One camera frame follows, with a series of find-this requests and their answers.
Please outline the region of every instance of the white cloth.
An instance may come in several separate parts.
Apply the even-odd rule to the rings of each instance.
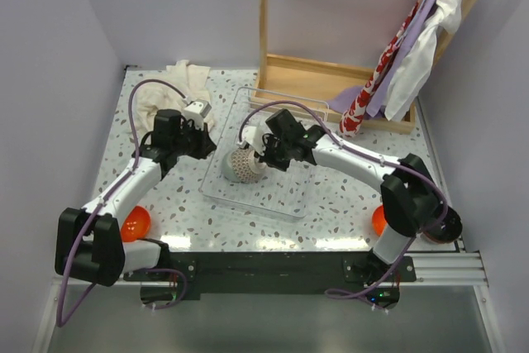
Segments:
[[[413,99],[430,77],[437,46],[437,28],[448,33],[457,31],[461,23],[461,0],[437,0],[433,16],[424,22],[421,35],[413,45],[388,87],[388,104],[384,115],[388,120],[400,121],[412,105]]]
[[[187,103],[196,99],[211,102],[206,80],[209,67],[189,65],[188,60],[180,60],[176,65],[166,67],[162,74],[148,74],[144,79],[159,79],[173,84],[186,97]],[[172,89],[161,83],[147,83],[136,92],[136,129],[139,137],[152,131],[155,116],[159,109],[176,109],[181,111],[186,107],[184,100]],[[205,122],[211,130],[215,121],[210,111]]]

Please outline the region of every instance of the hanging cloth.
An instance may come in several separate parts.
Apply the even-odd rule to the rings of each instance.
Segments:
[[[435,4],[436,0],[426,0],[424,2],[422,10],[417,13],[417,20],[415,21],[415,24],[410,27],[408,33],[406,34],[406,37],[403,40],[403,43],[400,46],[400,49],[398,50],[398,53],[395,55],[393,64],[384,76],[383,82],[380,84],[376,93],[373,94],[373,97],[371,98],[371,101],[369,102],[369,105],[366,108],[367,114],[371,117],[375,117],[377,114],[379,114],[380,108],[382,107],[386,99],[388,87],[389,84],[392,82],[393,76],[395,75],[397,69],[403,62],[404,57],[406,57],[406,55],[408,55],[409,52],[412,50],[413,45],[421,34],[422,25],[424,24],[424,21],[428,18],[428,15],[430,14],[431,9]]]
[[[388,120],[400,121],[419,90],[428,80],[437,47],[437,28],[450,34],[457,32],[461,23],[461,0],[437,0],[436,12],[428,18],[424,29],[404,58],[388,87],[388,105],[384,115]]]
[[[356,97],[355,101],[350,105],[349,110],[343,113],[340,121],[340,132],[344,136],[354,136],[360,129],[360,124],[364,120],[365,109],[373,94],[382,83],[382,80],[387,72],[390,62],[393,60],[395,52],[400,48],[400,37],[407,30],[412,19],[415,17],[419,7],[422,5],[422,0],[417,0],[413,9],[408,14],[406,20],[401,25],[397,35],[389,42],[386,49],[379,59],[379,63],[373,72],[371,78],[367,81],[362,91]]]

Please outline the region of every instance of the wooden rack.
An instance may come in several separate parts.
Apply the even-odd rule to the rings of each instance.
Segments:
[[[461,16],[469,14],[477,0],[462,0]],[[296,57],[268,53],[268,0],[260,0],[260,68],[255,81],[257,88],[281,94],[294,95],[320,101],[327,101],[345,88],[364,85],[371,77],[372,69],[346,64],[305,60]],[[441,59],[453,35],[443,31],[437,41],[434,65]],[[260,102],[277,99],[271,93],[256,92]],[[328,121],[339,122],[341,114],[329,111]],[[377,130],[410,133],[415,127],[415,104],[400,122],[386,119],[364,120],[362,126]]]

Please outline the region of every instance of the speckled tabletop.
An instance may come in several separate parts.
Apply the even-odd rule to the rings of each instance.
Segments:
[[[126,72],[95,193],[111,183],[130,159],[133,146],[127,100],[143,75],[152,73],[156,71]],[[212,95],[217,121],[226,120],[236,90],[241,86],[252,87],[256,75],[254,69],[212,69],[207,89]],[[221,123],[213,127],[213,141],[217,142],[221,129]],[[411,135],[364,129],[354,143],[388,155],[404,156],[412,152],[433,170],[420,125]],[[208,165],[209,160],[182,158],[140,201],[139,205],[152,218],[150,238],[167,242],[171,250],[195,251],[368,250],[376,242],[370,220],[373,210],[380,205],[380,196],[351,177],[316,167],[314,184],[307,193],[307,215],[285,221],[221,205],[204,196],[199,188]],[[412,250],[453,251],[455,245],[435,245],[421,236]]]

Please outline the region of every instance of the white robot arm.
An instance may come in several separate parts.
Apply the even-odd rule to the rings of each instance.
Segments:
[[[381,193],[388,227],[363,264],[378,270],[373,273],[376,279],[423,227],[441,215],[442,196],[418,156],[384,156],[344,141],[322,126],[306,130],[286,109],[277,111],[266,124],[271,134],[253,126],[241,132],[239,145],[251,147],[256,162],[286,171],[291,160],[307,161],[339,170]]]
[[[63,211],[55,252],[58,274],[64,273],[74,241],[90,217],[93,219],[90,228],[74,252],[72,277],[110,286],[123,273],[165,265],[169,255],[167,245],[146,239],[123,243],[120,230],[134,206],[165,177],[180,156],[206,159],[217,148],[203,121],[210,110],[209,103],[195,101],[182,112],[158,111],[154,130],[142,140],[139,156],[129,162],[121,175],[82,208]]]

